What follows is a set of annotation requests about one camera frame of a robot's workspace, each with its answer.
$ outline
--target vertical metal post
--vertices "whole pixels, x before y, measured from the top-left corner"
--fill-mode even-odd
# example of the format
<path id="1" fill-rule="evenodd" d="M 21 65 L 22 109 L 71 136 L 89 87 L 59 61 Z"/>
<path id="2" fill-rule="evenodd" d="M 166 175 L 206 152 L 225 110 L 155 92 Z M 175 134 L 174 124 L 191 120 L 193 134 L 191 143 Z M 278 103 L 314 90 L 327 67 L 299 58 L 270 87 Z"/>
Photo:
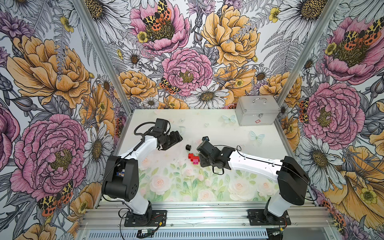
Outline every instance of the vertical metal post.
<path id="1" fill-rule="evenodd" d="M 301 51 L 297 62 L 293 66 L 291 73 L 289 74 L 288 80 L 283 86 L 281 93 L 279 94 L 276 102 L 281 106 L 288 96 L 289 91 L 291 90 L 293 84 L 295 83 L 297 77 L 299 76 L 300 70 L 304 66 L 305 62 L 308 59 L 312 49 L 315 47 L 317 40 L 320 38 L 325 27 L 328 26 L 328 23 L 335 13 L 337 6 L 339 5 L 340 0 L 328 0 L 328 3 L 325 5 L 324 10 L 317 21 L 313 32 L 309 35 L 308 41 L 305 44 L 303 50 Z"/>
<path id="2" fill-rule="evenodd" d="M 85 5 L 83 0 L 75 0 L 73 1 L 73 5 L 80 17 L 80 21 L 83 24 L 84 28 L 87 31 L 87 35 L 89 40 L 94 45 L 101 62 L 104 64 L 105 69 L 107 70 L 107 74 L 109 75 L 113 86 L 116 89 L 116 92 L 118 93 L 120 97 L 120 101 L 125 108 L 125 111 L 128 113 L 128 118 L 132 115 L 132 108 L 129 104 L 128 99 L 126 98 L 125 92 L 121 86 L 121 83 L 117 77 L 115 68 L 112 65 L 111 60 L 109 59 L 109 56 L 107 54 L 107 51 L 105 50 L 104 44 L 101 41 L 100 36 L 98 35 L 98 30 L 96 29 L 95 24 L 93 23 L 91 14 L 88 11 L 87 6 Z"/>

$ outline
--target toolbox handle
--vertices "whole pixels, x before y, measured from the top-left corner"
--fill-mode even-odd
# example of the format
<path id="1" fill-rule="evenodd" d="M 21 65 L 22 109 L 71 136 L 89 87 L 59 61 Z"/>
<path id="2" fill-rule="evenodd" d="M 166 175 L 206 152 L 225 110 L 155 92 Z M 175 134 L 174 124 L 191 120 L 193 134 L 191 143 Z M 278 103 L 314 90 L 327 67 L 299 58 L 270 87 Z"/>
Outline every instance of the toolbox handle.
<path id="1" fill-rule="evenodd" d="M 254 101 L 252 103 L 255 103 L 256 100 L 259 100 L 259 99 L 264 99 L 264 103 L 266 103 L 266 98 L 255 98 Z"/>

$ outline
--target floral wallpaper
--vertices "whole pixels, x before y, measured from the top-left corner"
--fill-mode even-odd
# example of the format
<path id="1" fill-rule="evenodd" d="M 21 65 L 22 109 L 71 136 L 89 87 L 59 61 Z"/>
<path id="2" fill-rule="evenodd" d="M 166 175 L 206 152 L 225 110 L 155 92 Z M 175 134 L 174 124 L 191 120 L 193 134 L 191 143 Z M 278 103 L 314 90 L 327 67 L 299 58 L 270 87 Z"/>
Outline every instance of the floral wallpaper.
<path id="1" fill-rule="evenodd" d="M 228 109 L 240 96 L 280 93 L 327 0 L 85 3 L 134 109 Z M 330 25 L 345 14 L 342 6 Z"/>
<path id="2" fill-rule="evenodd" d="M 382 1 L 341 1 L 278 115 L 346 240 L 384 239 L 383 28 Z"/>
<path id="3" fill-rule="evenodd" d="M 2 239 L 76 238 L 126 121 L 71 7 L 0 1 Z"/>

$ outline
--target black mounting plate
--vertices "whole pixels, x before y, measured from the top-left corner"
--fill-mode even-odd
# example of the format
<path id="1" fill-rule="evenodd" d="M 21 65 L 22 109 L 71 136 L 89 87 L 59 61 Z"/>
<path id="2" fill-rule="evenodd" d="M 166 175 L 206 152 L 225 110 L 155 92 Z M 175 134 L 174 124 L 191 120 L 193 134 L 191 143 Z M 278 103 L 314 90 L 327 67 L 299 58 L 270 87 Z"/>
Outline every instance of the black mounting plate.
<path id="1" fill-rule="evenodd" d="M 165 219 L 161 224 L 161 227 L 164 227 L 166 225 L 167 220 L 167 210 L 152 210 L 152 217 L 156 217 L 158 215 L 164 215 Z M 140 221 L 136 221 L 133 219 L 132 215 L 128 215 L 125 218 L 124 227 L 157 227 L 157 225 L 160 223 L 160 220 L 163 219 L 163 216 L 157 217 L 155 220 L 152 220 L 148 225 L 147 223 L 141 223 Z"/>
<path id="2" fill-rule="evenodd" d="M 249 224 L 251 226 L 265 226 L 265 225 L 280 225 L 280 226 L 285 226 L 285 222 L 288 225 L 291 225 L 291 220 L 289 218 L 288 212 L 285 211 L 283 216 L 281 217 L 276 217 L 275 222 L 270 223 L 270 222 L 264 222 L 261 221 L 261 219 L 264 218 L 264 209 L 248 209 L 248 216 L 254 217 L 254 218 L 249 218 Z"/>

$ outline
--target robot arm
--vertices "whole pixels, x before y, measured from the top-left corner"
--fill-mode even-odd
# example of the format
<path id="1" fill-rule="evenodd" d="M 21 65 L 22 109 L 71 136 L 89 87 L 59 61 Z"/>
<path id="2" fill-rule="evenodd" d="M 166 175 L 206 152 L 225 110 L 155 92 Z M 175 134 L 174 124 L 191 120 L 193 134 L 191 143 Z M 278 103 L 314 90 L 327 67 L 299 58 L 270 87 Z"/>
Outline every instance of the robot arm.
<path id="1" fill-rule="evenodd" d="M 303 205 L 309 182 L 308 175 L 291 157 L 283 160 L 266 159 L 239 152 L 232 147 L 219 150 L 210 144 L 208 137 L 197 147 L 202 167 L 212 166 L 223 170 L 243 170 L 262 175 L 279 184 L 279 192 L 272 196 L 259 216 L 263 221 L 275 223 L 291 205 Z"/>

